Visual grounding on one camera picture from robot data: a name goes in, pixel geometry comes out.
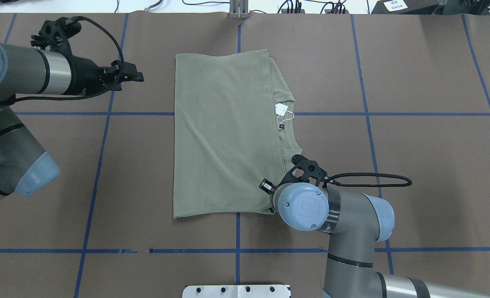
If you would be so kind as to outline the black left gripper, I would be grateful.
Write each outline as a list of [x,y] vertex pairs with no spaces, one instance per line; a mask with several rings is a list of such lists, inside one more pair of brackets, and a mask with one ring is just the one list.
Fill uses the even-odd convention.
[[119,82],[145,81],[143,73],[129,62],[115,60],[109,67],[101,67],[91,59],[78,56],[70,56],[68,62],[71,69],[69,96],[92,96],[103,92],[113,85],[120,72]]

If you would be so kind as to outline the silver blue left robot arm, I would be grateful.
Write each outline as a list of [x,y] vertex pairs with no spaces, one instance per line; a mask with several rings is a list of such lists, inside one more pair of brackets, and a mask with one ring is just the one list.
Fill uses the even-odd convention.
[[123,82],[143,82],[122,51],[109,67],[74,56],[67,39],[33,36],[31,47],[0,43],[0,201],[27,197],[60,176],[50,153],[12,110],[31,100],[71,101],[120,91]]

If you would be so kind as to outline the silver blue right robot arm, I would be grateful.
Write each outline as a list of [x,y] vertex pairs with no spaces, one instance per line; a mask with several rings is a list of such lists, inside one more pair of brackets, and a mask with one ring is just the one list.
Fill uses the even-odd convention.
[[300,179],[259,187],[283,221],[299,231],[330,236],[324,298],[490,298],[489,293],[387,275],[374,270],[375,244],[392,235],[395,214],[383,198],[339,191],[335,177],[318,185]]

